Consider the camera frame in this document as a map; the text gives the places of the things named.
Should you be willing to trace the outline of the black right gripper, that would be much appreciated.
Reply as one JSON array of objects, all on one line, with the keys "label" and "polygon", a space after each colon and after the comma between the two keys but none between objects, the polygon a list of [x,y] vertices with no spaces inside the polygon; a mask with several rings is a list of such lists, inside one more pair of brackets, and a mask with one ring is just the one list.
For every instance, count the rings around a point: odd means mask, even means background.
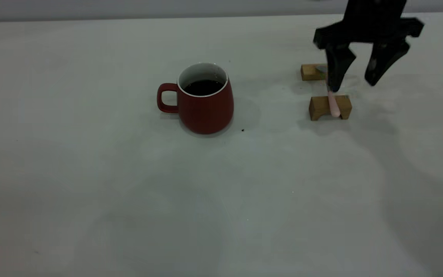
[{"label": "black right gripper", "polygon": [[417,18],[402,17],[405,5],[405,0],[349,0],[341,21],[315,30],[313,43],[318,49],[325,49],[327,84],[332,92],[339,91],[356,59],[351,43],[373,43],[365,72],[365,80],[371,86],[406,55],[410,45],[402,38],[419,37],[424,23]]}]

